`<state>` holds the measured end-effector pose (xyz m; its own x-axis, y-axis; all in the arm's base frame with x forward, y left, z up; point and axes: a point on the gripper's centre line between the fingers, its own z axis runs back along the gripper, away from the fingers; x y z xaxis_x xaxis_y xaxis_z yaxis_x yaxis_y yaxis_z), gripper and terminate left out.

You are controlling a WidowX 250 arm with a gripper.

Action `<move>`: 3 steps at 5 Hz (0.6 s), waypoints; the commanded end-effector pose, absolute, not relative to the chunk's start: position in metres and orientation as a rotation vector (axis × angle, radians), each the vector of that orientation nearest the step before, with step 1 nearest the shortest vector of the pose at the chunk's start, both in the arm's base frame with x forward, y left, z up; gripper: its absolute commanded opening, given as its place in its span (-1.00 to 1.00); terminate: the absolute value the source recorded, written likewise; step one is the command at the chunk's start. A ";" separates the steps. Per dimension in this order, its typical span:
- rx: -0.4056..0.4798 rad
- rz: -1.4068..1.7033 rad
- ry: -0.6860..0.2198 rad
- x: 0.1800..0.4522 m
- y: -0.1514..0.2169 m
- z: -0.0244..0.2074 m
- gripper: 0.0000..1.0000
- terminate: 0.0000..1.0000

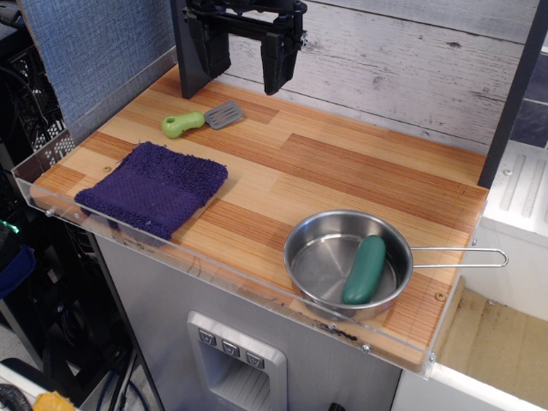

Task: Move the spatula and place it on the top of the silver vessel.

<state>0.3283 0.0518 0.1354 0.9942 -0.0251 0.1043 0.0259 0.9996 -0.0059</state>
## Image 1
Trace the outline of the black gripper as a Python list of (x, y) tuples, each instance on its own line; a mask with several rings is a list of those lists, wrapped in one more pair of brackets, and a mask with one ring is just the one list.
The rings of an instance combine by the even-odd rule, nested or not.
[(187, 1), (183, 10), (205, 74), (215, 79), (230, 67), (229, 35), (261, 41), (266, 95), (293, 77), (307, 32), (302, 1)]

